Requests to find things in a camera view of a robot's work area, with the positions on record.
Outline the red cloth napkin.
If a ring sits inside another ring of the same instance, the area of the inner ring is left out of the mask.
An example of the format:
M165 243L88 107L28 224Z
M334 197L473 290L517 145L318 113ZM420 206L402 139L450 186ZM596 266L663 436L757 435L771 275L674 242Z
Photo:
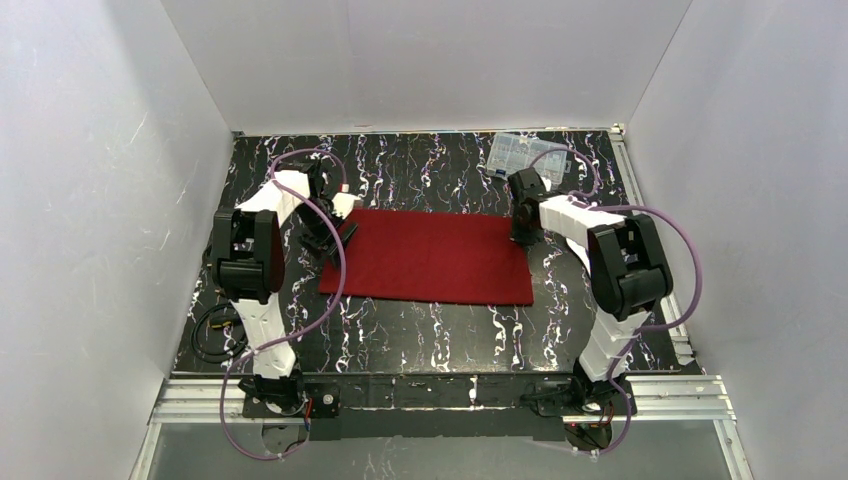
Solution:
M460 305L527 306L534 301L524 249L507 217L355 209L347 270L325 263L318 290L333 294Z

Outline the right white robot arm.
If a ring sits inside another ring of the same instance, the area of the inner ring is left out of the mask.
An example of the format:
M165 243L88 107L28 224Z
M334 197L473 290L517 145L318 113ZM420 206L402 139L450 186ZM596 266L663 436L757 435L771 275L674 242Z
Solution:
M510 175L508 185L512 241L530 246L547 232L562 236L581 260L596 304L589 340L569 381L527 398L540 409L605 407L618 393L623 359L638 330L673 290L656 225L645 214L611 213L555 194L533 168Z

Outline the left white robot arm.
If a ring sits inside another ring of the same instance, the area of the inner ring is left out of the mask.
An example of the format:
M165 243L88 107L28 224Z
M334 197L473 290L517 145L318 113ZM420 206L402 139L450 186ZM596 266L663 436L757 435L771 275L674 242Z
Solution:
M301 246L343 270L357 230L346 222L357 202L346 184L328 187L318 159L274 163L268 181L241 204L213 217L209 264L215 285L235 309L253 357L252 375L239 383L250 399L282 415L306 414L312 401L287 341L280 293L285 277L281 225L290 216L305 231Z

